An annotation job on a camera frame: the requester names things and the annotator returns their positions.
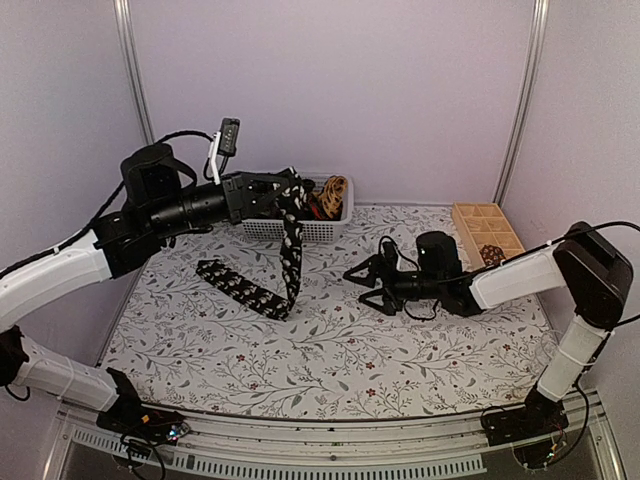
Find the black white floral tie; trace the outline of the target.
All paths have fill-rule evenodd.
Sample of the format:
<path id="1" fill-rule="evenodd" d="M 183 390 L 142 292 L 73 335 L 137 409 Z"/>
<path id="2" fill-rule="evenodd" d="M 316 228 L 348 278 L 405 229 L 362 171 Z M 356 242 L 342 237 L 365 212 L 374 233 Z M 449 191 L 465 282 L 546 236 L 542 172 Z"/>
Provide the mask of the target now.
<path id="1" fill-rule="evenodd" d="M 285 320 L 295 305 L 301 287 L 302 220 L 305 204 L 306 195 L 301 177 L 299 185 L 284 189 L 273 204 L 284 221 L 279 251 L 286 290 L 284 297 L 252 282 L 218 259 L 199 261 L 196 274 L 240 305 L 271 320 Z"/>

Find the white plastic basket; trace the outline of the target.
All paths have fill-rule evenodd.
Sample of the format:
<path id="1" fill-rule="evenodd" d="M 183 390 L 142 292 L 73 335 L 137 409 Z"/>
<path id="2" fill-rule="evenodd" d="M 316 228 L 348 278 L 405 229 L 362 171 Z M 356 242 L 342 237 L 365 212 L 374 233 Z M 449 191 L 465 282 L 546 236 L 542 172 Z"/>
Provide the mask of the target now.
<path id="1" fill-rule="evenodd" d="M 342 176 L 329 173 L 301 173 L 303 179 L 311 179 L 316 186 L 314 193 L 319 197 L 325 182 L 331 176 Z M 321 221 L 303 220 L 302 234 L 303 241 L 307 243 L 330 244 L 338 240 L 346 225 L 351 221 L 354 210 L 354 183 L 349 176 L 344 176 L 348 180 L 348 189 L 344 195 L 344 203 L 339 219 L 330 220 L 326 217 Z M 253 240 L 281 240 L 284 233 L 284 221 L 281 215 L 275 210 L 267 211 L 257 218 L 242 221 L 241 226 L 245 235 Z"/>

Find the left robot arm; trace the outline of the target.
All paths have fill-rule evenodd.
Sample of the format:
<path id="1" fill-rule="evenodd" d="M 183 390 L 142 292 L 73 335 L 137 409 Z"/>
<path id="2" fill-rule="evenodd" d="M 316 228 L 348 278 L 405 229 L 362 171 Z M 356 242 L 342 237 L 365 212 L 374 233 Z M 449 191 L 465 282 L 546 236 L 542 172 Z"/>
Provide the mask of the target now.
<path id="1" fill-rule="evenodd" d="M 113 368 L 93 368 L 52 352 L 19 329 L 19 321 L 68 293 L 120 278 L 142 267 L 177 237 L 210 232 L 215 224 L 238 224 L 271 208 L 283 221 L 280 260 L 286 293 L 259 287 L 218 261 L 198 271 L 215 288 L 273 320 L 286 318 L 299 293 L 302 219 L 307 203 L 303 182 L 293 168 L 275 174 L 226 173 L 217 156 L 236 152 L 237 123 L 226 120 L 209 137 L 211 178 L 200 184 L 195 171 L 179 161 L 168 138 L 143 147 L 121 165 L 117 193 L 126 200 L 118 211 L 102 206 L 65 241 L 19 261 L 1 273 L 1 384 L 40 389 L 88 407 L 98 425 L 111 431 L 176 436 L 182 415 L 146 407 L 129 378 Z"/>

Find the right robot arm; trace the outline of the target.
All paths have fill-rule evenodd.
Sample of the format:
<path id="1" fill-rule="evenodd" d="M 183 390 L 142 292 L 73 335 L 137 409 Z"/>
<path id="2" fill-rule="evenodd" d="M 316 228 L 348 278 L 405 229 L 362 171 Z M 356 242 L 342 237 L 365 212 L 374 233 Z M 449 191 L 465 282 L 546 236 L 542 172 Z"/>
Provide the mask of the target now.
<path id="1" fill-rule="evenodd" d="M 390 238 L 343 277 L 367 287 L 360 302 L 387 316 L 431 299 L 446 312 L 471 317 L 512 300 L 565 288 L 575 309 L 552 359 L 522 406 L 489 409 L 481 419 L 488 442 L 501 445 L 564 429 L 563 400 L 578 387 L 620 324 L 634 279 L 630 261 L 601 235 L 602 225 L 573 224 L 567 233 L 497 265 L 462 267 L 455 240 L 441 231 L 416 239 L 417 267 L 402 270 Z"/>

